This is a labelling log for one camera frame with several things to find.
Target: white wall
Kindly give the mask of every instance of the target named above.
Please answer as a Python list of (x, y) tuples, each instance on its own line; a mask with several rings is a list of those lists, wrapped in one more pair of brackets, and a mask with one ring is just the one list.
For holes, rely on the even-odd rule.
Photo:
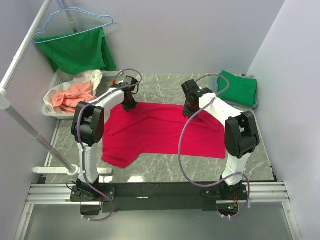
[[(35, 12), (26, 0), (4, 1), (0, 8), (0, 80), (31, 26)], [(53, 73), (31, 44), (7, 90), (12, 105), (50, 140), (56, 121), (41, 114), (42, 98)], [(13, 239), (32, 182), (46, 152), (9, 115), (0, 110), (0, 239)]]
[(256, 115), (304, 240), (320, 239), (320, 2), (286, 0), (248, 74)]
[[(40, 8), (41, 0), (28, 1), (34, 9)], [(113, 16), (115, 23), (106, 27), (105, 33), (120, 69), (130, 67), (144, 73), (212, 73), (224, 69), (246, 73), (284, 0), (67, 2), (97, 15)], [(82, 29), (98, 26), (91, 16), (75, 13), (74, 19)], [(61, 27), (51, 24), (48, 30), (56, 33)]]

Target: blue hanger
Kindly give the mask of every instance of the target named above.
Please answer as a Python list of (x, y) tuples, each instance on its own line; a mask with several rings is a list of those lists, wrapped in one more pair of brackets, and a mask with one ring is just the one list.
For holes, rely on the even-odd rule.
[(81, 9), (81, 8), (78, 8), (78, 7), (65, 7), (65, 5), (63, 5), (62, 2), (60, 2), (60, 0), (56, 0), (56, 2), (57, 2), (57, 4), (58, 4), (59, 11), (56, 11), (56, 12), (52, 13), (52, 14), (49, 16), (49, 18), (48, 18), (48, 20), (45, 22), (43, 28), (42, 28), (42, 29), (38, 29), (38, 30), (37, 30), (37, 33), (34, 35), (34, 37), (37, 36), (38, 34), (44, 34), (44, 33), (45, 33), (46, 25), (51, 21), (51, 19), (54, 17), (54, 15), (62, 12), (63, 10), (65, 10), (65, 11), (77, 11), (77, 12), (80, 12), (80, 13), (83, 13), (83, 14), (88, 14), (88, 15), (94, 16), (94, 17), (97, 18), (97, 19), (107, 17), (107, 18), (110, 18), (110, 19), (111, 19), (111, 22), (108, 22), (108, 23), (106, 23), (106, 24), (104, 24), (104, 25), (97, 26), (97, 27), (95, 27), (95, 28), (92, 28), (92, 29), (89, 29), (89, 30), (86, 30), (86, 31), (77, 32), (77, 33), (72, 34), (72, 35), (63, 36), (63, 37), (59, 37), (59, 38), (55, 38), (55, 39), (51, 39), (51, 40), (36, 42), (35, 39), (33, 38), (33, 42), (34, 42), (34, 43), (36, 43), (36, 44), (42, 44), (42, 43), (47, 43), (47, 42), (55, 41), (55, 40), (58, 40), (58, 39), (65, 39), (65, 38), (68, 38), (68, 37), (71, 37), (71, 36), (75, 36), (75, 35), (78, 35), (78, 34), (86, 33), (86, 32), (88, 32), (88, 31), (91, 31), (91, 30), (94, 30), (94, 29), (104, 28), (104, 27), (109, 26), (109, 25), (111, 25), (111, 24), (114, 23), (114, 19), (113, 19), (111, 16), (109, 16), (109, 15), (97, 16), (96, 14), (94, 14), (94, 13), (92, 13), (92, 12), (83, 10), (83, 9)]

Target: marble table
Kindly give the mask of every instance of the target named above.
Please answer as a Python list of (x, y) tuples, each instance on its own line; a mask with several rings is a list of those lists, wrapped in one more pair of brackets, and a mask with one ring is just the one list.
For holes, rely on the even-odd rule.
[[(138, 94), (134, 95), (137, 102), (179, 104), (185, 103), (181, 84), (190, 79), (198, 79), (203, 74), (144, 74), (143, 84)], [(97, 96), (105, 93), (112, 84), (113, 77), (105, 77), (97, 90)], [(208, 87), (210, 78), (199, 82), (200, 87)], [(242, 111), (253, 111), (250, 108), (236, 107)], [(79, 165), (79, 152), (74, 136), (71, 135), (72, 120), (60, 120), (54, 138), (56, 149), (71, 163)], [(112, 168), (112, 175), (105, 177), (106, 182), (184, 182), (177, 155), (171, 154), (141, 154), (132, 164), (122, 169), (112, 166), (100, 158), (102, 156), (102, 141), (98, 144), (97, 166)], [(186, 173), (194, 181), (218, 181), (225, 170), (227, 159), (182, 156)], [(62, 167), (62, 164), (52, 156), (49, 158), (50, 167)], [(251, 181), (273, 181), (274, 175), (263, 141), (248, 159), (245, 174)], [(65, 184), (75, 181), (77, 177), (50, 174), (47, 184)]]

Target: gray floor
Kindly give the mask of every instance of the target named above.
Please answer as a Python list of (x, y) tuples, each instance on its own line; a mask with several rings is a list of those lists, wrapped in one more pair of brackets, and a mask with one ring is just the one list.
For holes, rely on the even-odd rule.
[(282, 204), (252, 203), (231, 221), (201, 210), (120, 211), (81, 219), (78, 205), (35, 205), (25, 240), (292, 240)]
[[(181, 84), (190, 79), (197, 79), (202, 74), (145, 74), (140, 90), (134, 96), (137, 102), (180, 104), (185, 102)], [(209, 77), (201, 80), (201, 87), (209, 86)], [(97, 96), (105, 93), (110, 87), (113, 78), (103, 78), (97, 90)], [(250, 108), (237, 107), (242, 111), (251, 111)], [(79, 153), (74, 136), (71, 135), (72, 120), (62, 120), (56, 134), (55, 147), (72, 164), (79, 164)], [(102, 156), (102, 141), (98, 147), (98, 157)], [(183, 165), (186, 173), (194, 181), (217, 181), (223, 173), (227, 159), (183, 156)], [(51, 167), (62, 167), (56, 159), (50, 159)], [(111, 167), (112, 176), (108, 182), (183, 182), (186, 181), (181, 173), (176, 155), (170, 154), (141, 154), (131, 165), (122, 169), (114, 167), (101, 159), (98, 167)], [(272, 168), (263, 142), (255, 149), (246, 165), (246, 175), (251, 181), (274, 180)], [(67, 175), (48, 175), (47, 184), (65, 184), (76, 178)]]

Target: hanging green cloth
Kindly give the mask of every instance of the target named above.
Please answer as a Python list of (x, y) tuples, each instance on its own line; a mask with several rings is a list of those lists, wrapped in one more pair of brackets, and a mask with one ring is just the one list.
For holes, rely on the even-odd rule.
[(117, 69), (102, 27), (70, 35), (74, 33), (35, 39), (54, 72), (60, 69), (66, 74), (77, 75), (87, 70), (111, 72)]
[[(257, 80), (235, 76), (227, 71), (222, 71), (220, 75), (229, 80), (230, 86), (227, 91), (219, 95), (219, 98), (243, 106), (252, 108), (257, 103), (256, 90)], [(225, 89), (227, 82), (218, 78), (218, 92)]]

